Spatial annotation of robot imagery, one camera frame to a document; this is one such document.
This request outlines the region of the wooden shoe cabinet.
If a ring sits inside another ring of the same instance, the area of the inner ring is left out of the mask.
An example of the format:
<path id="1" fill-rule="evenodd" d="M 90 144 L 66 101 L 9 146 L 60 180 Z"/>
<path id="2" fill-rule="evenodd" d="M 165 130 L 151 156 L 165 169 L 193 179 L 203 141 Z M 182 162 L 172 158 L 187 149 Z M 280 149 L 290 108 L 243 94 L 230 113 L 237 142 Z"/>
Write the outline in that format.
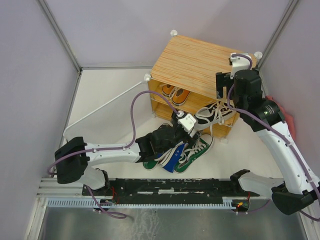
<path id="1" fill-rule="evenodd" d="M 195 114 L 200 108 L 218 100 L 216 73 L 232 70 L 229 58 L 236 49 L 179 35 L 171 39 L 159 56 L 148 77 L 149 90 L 162 93 L 164 84 L 190 92 L 178 110 Z"/>

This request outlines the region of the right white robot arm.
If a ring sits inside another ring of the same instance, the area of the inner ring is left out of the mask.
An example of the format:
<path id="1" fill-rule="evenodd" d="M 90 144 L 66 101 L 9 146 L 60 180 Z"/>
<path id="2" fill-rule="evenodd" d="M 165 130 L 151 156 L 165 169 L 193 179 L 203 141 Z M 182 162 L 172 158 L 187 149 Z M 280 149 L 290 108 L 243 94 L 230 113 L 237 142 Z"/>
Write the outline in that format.
<path id="1" fill-rule="evenodd" d="M 310 169 L 290 133 L 279 105 L 263 97 L 262 80 L 257 68 L 239 70 L 235 75 L 218 72 L 216 96 L 227 93 L 230 109 L 262 140 L 283 178 L 273 179 L 243 169 L 234 173 L 229 189 L 236 196 L 256 193 L 273 201 L 285 215 L 301 212 L 320 199 L 320 179 Z"/>

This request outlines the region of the pink cloth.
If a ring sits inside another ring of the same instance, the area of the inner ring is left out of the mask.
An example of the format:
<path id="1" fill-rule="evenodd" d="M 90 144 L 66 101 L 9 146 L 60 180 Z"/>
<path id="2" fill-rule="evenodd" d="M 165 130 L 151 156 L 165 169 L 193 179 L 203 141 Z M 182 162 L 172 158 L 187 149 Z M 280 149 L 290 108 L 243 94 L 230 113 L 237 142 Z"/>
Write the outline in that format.
<path id="1" fill-rule="evenodd" d="M 275 102 L 278 105 L 280 111 L 284 115 L 285 121 L 288 125 L 288 130 L 290 132 L 290 135 L 291 135 L 292 139 L 295 141 L 296 140 L 296 128 L 295 128 L 295 123 L 294 123 L 294 117 L 292 115 L 290 115 L 289 113 L 287 113 L 286 110 L 278 102 L 276 102 L 272 96 L 266 95 L 265 98 Z"/>

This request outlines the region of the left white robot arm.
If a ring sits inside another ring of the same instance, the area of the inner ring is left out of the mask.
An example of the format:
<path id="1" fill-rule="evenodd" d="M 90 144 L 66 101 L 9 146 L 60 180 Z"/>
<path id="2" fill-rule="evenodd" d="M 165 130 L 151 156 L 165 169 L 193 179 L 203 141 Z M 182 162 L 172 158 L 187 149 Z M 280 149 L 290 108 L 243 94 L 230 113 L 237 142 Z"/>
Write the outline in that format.
<path id="1" fill-rule="evenodd" d="M 178 156 L 183 147 L 196 143 L 200 135 L 195 130 L 187 133 L 179 123 L 163 124 L 153 132 L 133 142 L 93 144 L 78 136 L 54 153 L 57 182 L 61 185 L 81 183 L 106 195 L 111 189 L 106 171 L 97 165 L 110 163 L 148 163 Z"/>

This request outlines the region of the blue sneaker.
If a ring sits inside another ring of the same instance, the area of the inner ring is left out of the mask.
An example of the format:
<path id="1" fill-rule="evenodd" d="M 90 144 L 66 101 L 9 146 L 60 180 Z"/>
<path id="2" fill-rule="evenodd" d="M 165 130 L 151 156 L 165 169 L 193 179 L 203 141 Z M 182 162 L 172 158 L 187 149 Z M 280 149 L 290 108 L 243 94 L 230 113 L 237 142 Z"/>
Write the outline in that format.
<path id="1" fill-rule="evenodd" d="M 157 162 L 164 170 L 169 173 L 174 172 L 175 165 L 180 159 L 183 150 L 185 148 L 185 143 L 181 142 L 177 146 L 169 149 L 163 153 L 160 157 L 156 158 L 154 161 Z"/>

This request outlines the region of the black sneaker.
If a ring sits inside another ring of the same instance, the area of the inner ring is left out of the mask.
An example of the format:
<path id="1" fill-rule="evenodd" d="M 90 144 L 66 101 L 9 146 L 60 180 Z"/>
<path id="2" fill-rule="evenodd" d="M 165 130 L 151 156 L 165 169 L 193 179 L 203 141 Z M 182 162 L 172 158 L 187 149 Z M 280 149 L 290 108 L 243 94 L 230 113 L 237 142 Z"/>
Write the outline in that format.
<path id="1" fill-rule="evenodd" d="M 216 101 L 202 107 L 194 114 L 196 119 L 194 126 L 197 130 L 202 131 L 215 124 L 223 125 L 235 114 L 236 112 L 230 109 L 227 103 Z"/>

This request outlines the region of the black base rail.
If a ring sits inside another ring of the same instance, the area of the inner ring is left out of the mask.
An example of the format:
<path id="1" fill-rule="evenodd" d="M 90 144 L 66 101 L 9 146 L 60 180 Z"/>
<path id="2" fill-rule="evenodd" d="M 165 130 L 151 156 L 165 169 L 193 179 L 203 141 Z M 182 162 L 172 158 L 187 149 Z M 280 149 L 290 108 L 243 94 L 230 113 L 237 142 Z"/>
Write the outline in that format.
<path id="1" fill-rule="evenodd" d="M 207 179 L 124 179 L 110 180 L 93 190 L 96 197 L 115 198 L 118 204 L 221 204 L 223 197 L 257 197 L 241 190 L 231 180 Z"/>

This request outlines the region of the white cabinet door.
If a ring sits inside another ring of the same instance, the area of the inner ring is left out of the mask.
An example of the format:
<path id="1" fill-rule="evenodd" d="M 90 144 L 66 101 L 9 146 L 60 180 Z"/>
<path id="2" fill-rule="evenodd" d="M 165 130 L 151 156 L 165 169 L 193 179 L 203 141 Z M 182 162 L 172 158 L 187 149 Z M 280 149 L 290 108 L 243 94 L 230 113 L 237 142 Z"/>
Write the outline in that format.
<path id="1" fill-rule="evenodd" d="M 63 133 L 69 142 L 83 137 L 92 144 L 115 144 L 133 134 L 131 104 L 137 94 L 147 91 L 148 84 L 139 82 L 96 110 L 69 125 Z"/>

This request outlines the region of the green sneaker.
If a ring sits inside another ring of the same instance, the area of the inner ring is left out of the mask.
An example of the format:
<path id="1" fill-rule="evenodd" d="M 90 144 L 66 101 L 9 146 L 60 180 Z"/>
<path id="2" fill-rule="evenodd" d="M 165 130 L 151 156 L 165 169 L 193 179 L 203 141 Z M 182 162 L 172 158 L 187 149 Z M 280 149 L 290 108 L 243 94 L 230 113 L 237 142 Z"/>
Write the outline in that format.
<path id="1" fill-rule="evenodd" d="M 210 134 L 202 134 L 196 143 L 191 146 L 188 145 L 180 155 L 177 164 L 174 167 L 176 173 L 184 173 L 190 165 L 201 156 L 205 155 L 213 146 L 215 139 Z"/>
<path id="2" fill-rule="evenodd" d="M 150 160 L 148 162 L 143 162 L 142 166 L 146 169 L 146 170 L 152 170 L 154 169 L 157 165 L 159 165 L 161 162 L 163 162 L 168 155 L 170 154 L 170 152 L 172 151 L 172 149 L 168 149 L 165 153 L 161 153 L 159 157 L 157 157 L 154 160 Z"/>

